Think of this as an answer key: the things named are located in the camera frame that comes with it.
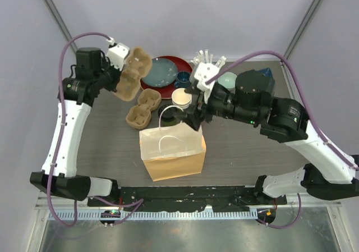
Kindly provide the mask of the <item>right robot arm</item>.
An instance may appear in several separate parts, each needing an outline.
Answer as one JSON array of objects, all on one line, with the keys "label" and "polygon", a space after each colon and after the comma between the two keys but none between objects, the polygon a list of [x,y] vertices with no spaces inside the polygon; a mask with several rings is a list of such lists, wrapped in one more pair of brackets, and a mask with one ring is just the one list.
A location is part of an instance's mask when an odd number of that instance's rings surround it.
[{"label": "right robot arm", "polygon": [[187,93],[197,98],[185,111],[182,121],[198,130],[203,121],[213,116],[260,127],[260,134],[284,144],[308,160],[302,168],[282,175],[258,177],[253,196],[266,204],[286,194],[307,192],[322,200],[338,200],[358,196],[355,170],[343,162],[353,157],[336,154],[315,131],[305,107],[294,99],[274,96],[275,80],[250,70],[239,74],[235,92],[217,82],[206,85],[209,68],[197,68],[191,75]]}]

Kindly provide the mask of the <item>black lid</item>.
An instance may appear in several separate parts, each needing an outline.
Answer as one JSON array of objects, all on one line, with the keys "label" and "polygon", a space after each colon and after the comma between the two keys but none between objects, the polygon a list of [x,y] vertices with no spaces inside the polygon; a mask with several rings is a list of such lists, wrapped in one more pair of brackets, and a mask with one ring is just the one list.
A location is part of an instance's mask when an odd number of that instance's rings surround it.
[{"label": "black lid", "polygon": [[182,112],[180,107],[164,104],[158,109],[158,116],[162,126],[172,126],[177,124],[176,113]]}]

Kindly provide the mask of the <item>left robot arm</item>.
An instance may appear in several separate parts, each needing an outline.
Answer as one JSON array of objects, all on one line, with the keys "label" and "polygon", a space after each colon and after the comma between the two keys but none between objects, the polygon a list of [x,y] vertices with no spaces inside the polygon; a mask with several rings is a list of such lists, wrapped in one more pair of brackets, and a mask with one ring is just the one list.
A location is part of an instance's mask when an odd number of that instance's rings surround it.
[{"label": "left robot arm", "polygon": [[30,175],[30,183],[51,196],[83,201],[99,196],[109,207],[119,201],[116,181],[78,175],[77,154],[85,122],[102,89],[116,87],[120,71],[99,48],[85,47],[76,52],[71,76],[62,80],[64,101],[58,104],[58,118],[48,156],[41,171]]}]

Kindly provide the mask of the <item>brown paper takeout bag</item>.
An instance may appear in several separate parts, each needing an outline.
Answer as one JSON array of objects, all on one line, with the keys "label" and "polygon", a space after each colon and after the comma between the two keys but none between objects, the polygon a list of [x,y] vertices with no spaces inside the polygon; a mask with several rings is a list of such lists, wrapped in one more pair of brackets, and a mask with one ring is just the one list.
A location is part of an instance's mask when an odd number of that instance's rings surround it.
[{"label": "brown paper takeout bag", "polygon": [[206,142],[202,128],[197,131],[184,122],[139,132],[140,155],[153,181],[202,172]]}]

